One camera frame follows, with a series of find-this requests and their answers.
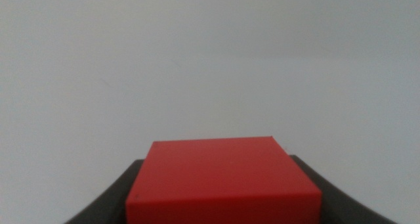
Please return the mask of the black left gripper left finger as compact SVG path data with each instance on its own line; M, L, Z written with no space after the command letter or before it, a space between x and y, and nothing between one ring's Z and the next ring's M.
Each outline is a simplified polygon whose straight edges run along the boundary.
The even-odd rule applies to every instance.
M144 160L135 160L99 197L66 224L126 223L125 201Z

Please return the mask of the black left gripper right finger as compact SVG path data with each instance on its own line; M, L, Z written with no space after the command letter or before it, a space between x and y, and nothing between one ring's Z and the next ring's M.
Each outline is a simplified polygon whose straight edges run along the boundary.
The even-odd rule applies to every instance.
M321 224L396 224L337 188L296 155L290 155L322 191Z

